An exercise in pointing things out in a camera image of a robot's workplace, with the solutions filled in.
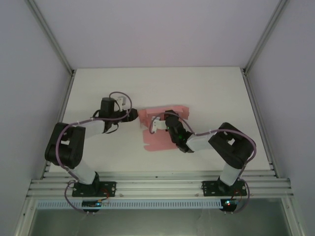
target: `metal extrusion bar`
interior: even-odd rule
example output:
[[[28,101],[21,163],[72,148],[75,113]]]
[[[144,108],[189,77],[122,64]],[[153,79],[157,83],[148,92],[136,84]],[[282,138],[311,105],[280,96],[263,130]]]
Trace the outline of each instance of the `metal extrusion bar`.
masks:
[[[292,197],[293,193],[288,179],[251,180],[248,181],[252,198],[281,198]],[[70,178],[54,179],[54,182],[33,180],[27,198],[62,199],[66,182]],[[218,197],[204,197],[201,189],[202,181],[187,178],[179,180],[125,180],[117,181],[116,196],[112,199],[217,199]]]
[[[268,158],[269,161],[272,162],[276,175],[278,177],[281,177],[282,175],[280,173],[280,170],[278,168],[277,162],[276,162],[276,160],[274,158],[274,155],[273,155],[273,152],[272,152],[272,148],[271,148],[272,146],[271,146],[271,143],[270,143],[270,141],[268,139],[266,127],[265,127],[265,124],[263,122],[263,119],[262,119],[262,116],[261,116],[261,112],[259,110],[259,106],[257,104],[257,99],[256,99],[255,93],[254,93],[254,91],[252,89],[252,83],[248,79],[248,77],[245,75],[244,71],[242,71],[242,74],[243,74],[245,87],[246,87],[246,90],[247,90],[247,93],[248,93],[248,96],[249,96],[249,99],[250,99],[250,102],[251,102],[251,105],[252,105],[252,110],[254,112],[254,116],[255,116],[255,119],[256,119],[256,122],[257,122],[257,126],[258,126],[258,129],[259,129],[259,132],[260,132],[262,143],[263,143],[265,151],[266,151],[267,158]]]
[[[248,75],[250,73],[253,65],[255,64],[257,58],[259,57],[262,49],[266,45],[272,31],[276,27],[281,15],[283,14],[285,7],[287,6],[288,3],[289,3],[289,0],[280,0],[279,1],[279,3],[277,5],[276,9],[274,10],[264,32],[262,33],[249,61],[247,62],[246,66],[245,66],[245,75]]]
[[[62,105],[59,109],[59,113],[57,116],[57,122],[61,122],[63,120],[64,114],[65,114],[65,109],[67,108],[68,100],[70,97],[70,93],[71,93],[71,89],[72,89],[72,85],[73,85],[73,81],[74,81],[74,77],[75,77],[75,72],[76,71],[74,71],[73,74],[69,77],[69,82],[68,82],[67,88],[65,90],[64,96],[63,96],[63,102],[62,102]],[[44,168],[43,168],[43,171],[42,171],[41,176],[40,176],[41,179],[43,179],[45,173],[49,171],[49,167],[50,167],[50,163],[48,161],[45,161]]]
[[[211,177],[218,178],[221,174],[221,171],[196,171],[196,172],[142,172],[142,173],[117,173],[117,172],[98,172],[99,177],[107,179],[108,181],[117,181],[121,179],[203,179],[208,180]],[[244,171],[242,177],[275,177],[276,173],[273,170],[265,171]],[[47,178],[71,178],[67,172],[46,172],[45,176]]]
[[[28,236],[35,215],[37,200],[26,199],[24,201],[14,236]]]
[[[284,213],[294,236],[306,236],[305,222],[302,222],[300,212],[297,212],[294,198],[282,198]]]
[[[55,39],[52,31],[49,29],[48,24],[46,23],[43,15],[41,14],[38,6],[34,2],[34,0],[25,0],[25,3],[29,7],[30,11],[32,12],[33,16],[35,17],[36,21],[38,22],[39,26],[43,30],[44,34],[46,35],[50,45],[54,49],[55,53],[57,54],[59,60],[64,65],[66,70],[68,71],[69,75],[72,75],[73,69],[71,68],[69,62],[67,61],[61,47],[59,46],[57,40]]]
[[[243,177],[246,181],[280,181],[281,179],[278,179],[278,178],[275,178],[275,176],[246,176],[246,177]],[[46,177],[46,178],[43,178],[43,179],[40,179],[41,183],[67,183],[69,180],[71,180],[72,178],[69,177]],[[207,178],[202,178],[202,177],[190,177],[189,178],[191,181],[199,181],[199,182],[202,182],[204,181],[205,179],[206,180],[216,180],[218,179],[218,177],[215,177],[215,176],[209,176]],[[107,177],[101,177],[100,178],[100,181],[112,181],[114,180],[114,178],[107,178]],[[126,178],[121,178],[121,177],[118,177],[118,178],[115,178],[116,181],[123,181],[123,182],[137,182],[139,180],[141,180],[141,182],[145,183],[145,182],[150,182],[153,180],[153,178],[134,178],[134,177],[130,177],[130,179],[126,180]],[[183,179],[176,179],[176,178],[173,178],[173,179],[161,179],[160,181],[163,181],[163,182],[171,182],[171,181],[174,181],[176,180],[177,182],[185,182],[187,180],[183,180]],[[37,183],[38,180],[32,180],[32,183]]]

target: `pink fabric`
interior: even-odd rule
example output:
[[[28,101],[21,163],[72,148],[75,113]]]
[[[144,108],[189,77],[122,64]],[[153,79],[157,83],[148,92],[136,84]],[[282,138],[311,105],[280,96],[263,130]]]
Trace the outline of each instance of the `pink fabric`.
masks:
[[[158,115],[159,113],[165,112],[167,110],[173,110],[178,113],[182,118],[188,119],[189,108],[185,106],[170,106],[170,107],[158,107],[149,108],[138,111],[140,124],[145,125],[149,128],[152,117]],[[167,131],[158,129],[155,134],[150,134],[149,129],[142,132],[144,149],[147,151],[160,151],[160,150],[171,150],[176,149],[176,145],[172,143],[171,138]]]

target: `white table surface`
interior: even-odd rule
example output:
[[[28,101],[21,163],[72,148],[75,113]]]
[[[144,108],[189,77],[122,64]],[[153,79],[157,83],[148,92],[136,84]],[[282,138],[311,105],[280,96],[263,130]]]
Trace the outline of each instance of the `white table surface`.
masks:
[[[269,170],[269,163],[238,67],[97,68],[78,69],[65,111],[66,123],[89,118],[103,97],[123,91],[136,109],[156,106],[189,107],[188,123],[206,132],[230,122],[252,137],[257,156],[247,170]],[[214,150],[195,153],[143,146],[139,120],[120,123],[118,131],[86,139],[83,159],[98,172],[186,172],[222,170],[224,161]],[[51,172],[63,172],[52,165]]]

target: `wire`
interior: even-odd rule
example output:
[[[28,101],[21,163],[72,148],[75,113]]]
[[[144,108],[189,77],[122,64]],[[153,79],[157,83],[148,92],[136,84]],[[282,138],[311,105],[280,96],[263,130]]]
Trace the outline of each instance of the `wire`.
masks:
[[[234,190],[234,193],[233,193],[233,196],[231,197],[231,200],[234,200],[234,196],[235,196],[235,194],[236,193],[239,193],[240,194],[240,196],[241,196],[241,199],[239,200],[239,202],[242,200],[242,192],[239,190],[239,189],[235,189]]]
[[[89,214],[89,212],[85,212],[85,211],[83,211],[82,209],[77,208],[74,204],[72,204],[72,203],[70,202],[68,196],[67,196],[67,190],[68,190],[68,188],[70,187],[70,185],[71,185],[72,183],[75,183],[75,182],[76,182],[75,180],[70,180],[70,181],[68,182],[67,187],[66,187],[65,190],[64,190],[64,198],[65,198],[65,200],[67,201],[67,203],[68,203],[73,209],[75,209],[76,211],[78,211],[78,212],[80,212],[80,213],[83,213],[83,214]]]
[[[106,188],[102,188],[101,191],[103,193],[106,193],[106,198],[101,199],[101,201],[104,201],[104,200],[107,199],[108,200],[107,204],[109,204],[109,193],[108,193],[107,189]]]
[[[122,116],[122,117],[120,117],[120,118],[94,118],[94,117],[92,117],[92,118],[90,118],[90,119],[86,119],[86,120],[83,120],[83,121],[78,121],[78,122],[76,122],[76,123],[70,123],[70,124],[68,124],[68,125],[61,131],[60,135],[58,136],[58,139],[57,139],[57,142],[56,142],[56,149],[55,149],[57,162],[58,162],[58,164],[60,165],[60,167],[62,167],[63,169],[65,169],[65,170],[66,170],[73,178],[75,178],[77,181],[79,181],[79,177],[76,176],[76,175],[71,171],[70,168],[64,166],[63,163],[62,163],[61,160],[60,160],[60,157],[59,157],[59,146],[60,146],[60,143],[61,143],[61,139],[62,139],[63,135],[65,134],[65,132],[67,131],[67,129],[70,128],[70,127],[72,127],[72,126],[77,126],[77,125],[80,125],[80,124],[86,124],[86,123],[92,122],[92,121],[94,121],[94,120],[118,121],[118,120],[122,120],[122,119],[126,118],[126,117],[129,115],[129,113],[131,112],[131,109],[132,109],[132,100],[131,100],[131,98],[130,98],[127,94],[125,94],[124,92],[120,92],[120,91],[111,92],[111,93],[109,94],[109,97],[111,97],[113,94],[116,94],[116,93],[119,93],[119,94],[122,94],[122,95],[126,96],[126,97],[128,98],[128,100],[129,100],[129,102],[130,102],[130,109],[126,112],[126,114],[125,114],[124,116]],[[73,204],[70,202],[70,200],[68,199],[68,197],[67,197],[67,190],[68,190],[68,188],[70,187],[70,185],[71,185],[72,183],[75,183],[75,182],[76,182],[75,180],[70,180],[70,181],[68,182],[67,187],[66,187],[65,190],[64,190],[64,198],[65,198],[65,200],[67,201],[67,203],[68,203],[73,209],[75,209],[76,211],[78,211],[78,212],[80,212],[80,213],[88,214],[89,212],[86,213],[86,212],[83,211],[82,209],[79,209],[79,208],[77,208],[75,205],[73,205]]]
[[[190,125],[187,123],[187,121],[185,121],[183,118],[181,118],[180,115],[175,114],[175,113],[172,113],[172,112],[161,112],[160,114],[156,115],[156,116],[152,119],[152,121],[151,121],[151,123],[150,123],[150,126],[149,126],[149,133],[150,133],[150,134],[154,134],[154,132],[152,131],[153,122],[154,122],[159,116],[161,116],[161,115],[173,115],[173,116],[178,117],[179,119],[181,119],[181,120],[185,123],[185,125],[186,125],[187,128],[191,131],[191,133],[195,134],[195,132],[192,130],[192,128],[190,127]]]
[[[252,147],[253,147],[252,156],[244,163],[243,168],[241,169],[241,171],[240,171],[240,173],[239,173],[239,175],[238,175],[238,177],[237,177],[238,180],[244,182],[244,184],[245,184],[245,186],[246,186],[246,188],[247,188],[247,191],[248,191],[247,199],[246,199],[245,204],[244,204],[240,209],[234,211],[234,213],[239,213],[239,212],[241,212],[242,210],[244,210],[245,207],[248,205],[248,203],[249,203],[249,201],[250,201],[250,195],[251,195],[251,194],[250,194],[250,188],[249,188],[247,182],[246,182],[245,180],[243,180],[242,178],[240,178],[240,176],[242,175],[244,169],[246,168],[246,165],[247,165],[250,161],[252,161],[252,160],[255,158],[256,154],[257,154],[257,148],[256,148],[256,143],[255,143],[255,141],[254,141],[253,139],[251,139],[249,136],[247,136],[246,134],[244,134],[244,133],[242,133],[242,132],[240,132],[240,131],[231,130],[231,129],[215,129],[215,130],[211,130],[211,131],[209,131],[209,132],[196,134],[196,133],[193,131],[193,129],[189,126],[189,124],[188,124],[183,118],[181,118],[178,114],[174,114],[174,113],[171,113],[171,112],[162,112],[162,113],[158,114],[157,116],[155,116],[155,117],[152,119],[152,121],[151,121],[151,123],[150,123],[150,126],[149,126],[149,133],[150,133],[150,134],[154,134],[154,132],[152,132],[153,122],[156,120],[157,117],[159,117],[159,116],[161,116],[161,115],[163,115],[163,114],[168,114],[168,115],[177,116],[179,119],[181,119],[181,120],[186,124],[186,126],[188,127],[188,129],[189,129],[189,130],[191,131],[191,133],[193,133],[195,136],[204,136],[204,135],[209,135],[209,134],[217,133],[217,132],[226,132],[226,133],[238,134],[238,135],[240,135],[240,136],[246,138],[246,139],[251,143],[251,145],[252,145]]]
[[[115,103],[116,103],[116,104],[117,104],[117,106],[118,106],[118,111],[120,111],[120,106],[119,106],[119,104],[118,104],[117,100],[115,100]]]
[[[99,111],[100,111],[100,110],[96,110],[96,111],[94,112],[94,114],[93,114],[93,116],[92,116],[92,117],[93,117],[93,118],[95,118],[95,117],[96,117],[96,115],[97,115],[97,113],[99,113]]]
[[[242,205],[242,207],[239,208],[238,210],[235,210],[235,211],[233,212],[233,214],[239,213],[239,212],[243,211],[243,210],[247,207],[248,203],[250,202],[250,197],[251,197],[250,188],[249,188],[247,182],[246,182],[245,180],[243,180],[242,178],[240,178],[239,180],[240,180],[240,181],[243,181],[244,184],[245,184],[245,186],[246,186],[246,188],[247,188],[247,199],[246,199],[246,202],[244,203],[244,205]]]
[[[76,180],[79,180],[78,176],[76,176],[71,171],[71,169],[69,169],[68,167],[64,166],[62,164],[61,160],[60,160],[60,157],[59,157],[59,146],[60,146],[61,139],[62,139],[64,133],[67,131],[67,129],[72,127],[72,126],[76,126],[76,125],[80,125],[80,124],[86,124],[86,123],[89,123],[89,122],[94,121],[94,120],[118,121],[118,120],[122,120],[122,119],[126,118],[129,115],[129,113],[131,112],[132,100],[127,94],[125,94],[124,92],[119,92],[119,91],[111,92],[109,94],[109,97],[111,97],[111,95],[113,95],[115,93],[119,93],[119,94],[122,94],[122,95],[126,96],[128,98],[128,100],[129,100],[129,102],[130,102],[130,109],[128,110],[128,112],[124,116],[122,116],[120,118],[90,118],[90,119],[86,119],[86,120],[83,120],[83,121],[78,121],[76,123],[70,123],[61,131],[60,135],[58,136],[58,139],[57,139],[57,142],[56,142],[56,149],[55,149],[57,162],[60,165],[60,167],[65,169]]]
[[[110,131],[110,132],[108,132],[108,133],[105,133],[105,134],[111,134],[111,133],[114,133],[115,131],[117,131],[118,128],[119,128],[119,125],[118,125],[118,123],[117,123],[116,125],[117,125],[117,128],[116,128],[116,129],[114,129],[114,130],[112,130],[112,131]]]

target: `white wall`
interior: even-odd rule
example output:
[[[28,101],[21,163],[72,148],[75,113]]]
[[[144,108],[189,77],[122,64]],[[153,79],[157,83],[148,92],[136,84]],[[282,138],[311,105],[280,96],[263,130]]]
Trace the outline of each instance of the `white wall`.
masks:
[[[315,235],[315,1],[289,3],[250,79],[277,164]]]
[[[13,235],[38,178],[67,72],[23,0],[0,2],[0,235]]]
[[[73,68],[244,67],[278,0],[35,0]]]

